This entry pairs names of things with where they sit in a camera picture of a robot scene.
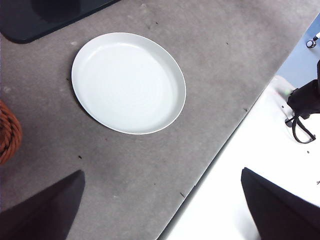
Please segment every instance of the plate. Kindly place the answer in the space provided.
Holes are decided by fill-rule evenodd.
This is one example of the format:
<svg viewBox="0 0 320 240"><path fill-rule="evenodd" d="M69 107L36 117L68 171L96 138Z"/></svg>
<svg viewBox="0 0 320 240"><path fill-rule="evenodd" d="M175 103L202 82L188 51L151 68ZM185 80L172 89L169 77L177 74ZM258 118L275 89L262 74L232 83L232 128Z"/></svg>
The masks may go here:
<svg viewBox="0 0 320 240"><path fill-rule="evenodd" d="M186 100L183 73L154 41L114 32L85 44L72 65L72 86L99 123L126 134L151 134L172 124Z"/></svg>

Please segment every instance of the floor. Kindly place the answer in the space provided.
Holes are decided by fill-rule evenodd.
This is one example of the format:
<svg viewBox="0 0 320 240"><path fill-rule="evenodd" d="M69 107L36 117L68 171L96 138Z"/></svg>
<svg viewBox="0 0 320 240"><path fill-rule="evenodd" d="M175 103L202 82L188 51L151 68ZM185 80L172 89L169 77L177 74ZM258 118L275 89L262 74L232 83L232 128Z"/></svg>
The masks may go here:
<svg viewBox="0 0 320 240"><path fill-rule="evenodd" d="M2 37L1 98L24 132L1 168L2 210L83 169L68 239L156 239L319 9L316 0L121 0L29 44ZM178 62L187 97L170 127L115 132L75 99L74 57L111 32L150 38Z"/></svg>

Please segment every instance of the white table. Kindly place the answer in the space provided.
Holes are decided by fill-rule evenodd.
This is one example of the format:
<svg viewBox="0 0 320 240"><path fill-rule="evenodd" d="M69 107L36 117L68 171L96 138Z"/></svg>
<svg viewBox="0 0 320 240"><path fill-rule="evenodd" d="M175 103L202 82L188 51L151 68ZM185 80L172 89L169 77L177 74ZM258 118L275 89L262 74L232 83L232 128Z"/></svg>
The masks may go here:
<svg viewBox="0 0 320 240"><path fill-rule="evenodd" d="M244 167L320 205L320 139L297 143L284 123L292 114L286 96L293 89L281 76L272 79L208 169L168 240L260 239L241 185ZM320 137L320 115L314 114L303 123Z"/></svg>

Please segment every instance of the black mat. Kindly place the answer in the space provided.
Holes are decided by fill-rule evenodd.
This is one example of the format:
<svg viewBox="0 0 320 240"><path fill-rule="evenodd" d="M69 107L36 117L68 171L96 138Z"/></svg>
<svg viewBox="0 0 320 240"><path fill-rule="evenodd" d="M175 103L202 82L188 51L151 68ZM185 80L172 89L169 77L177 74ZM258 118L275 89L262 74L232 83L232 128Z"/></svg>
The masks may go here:
<svg viewBox="0 0 320 240"><path fill-rule="evenodd" d="M0 32L26 44L119 0L2 0Z"/></svg>

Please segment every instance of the orange basket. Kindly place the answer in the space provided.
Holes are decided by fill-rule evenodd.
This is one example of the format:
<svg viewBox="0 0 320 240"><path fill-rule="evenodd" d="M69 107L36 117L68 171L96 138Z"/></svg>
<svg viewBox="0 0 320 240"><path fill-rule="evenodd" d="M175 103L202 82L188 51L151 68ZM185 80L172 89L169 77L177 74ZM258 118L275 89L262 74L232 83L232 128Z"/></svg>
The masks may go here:
<svg viewBox="0 0 320 240"><path fill-rule="evenodd" d="M5 164L18 150L22 128L16 116L0 100L0 165Z"/></svg>

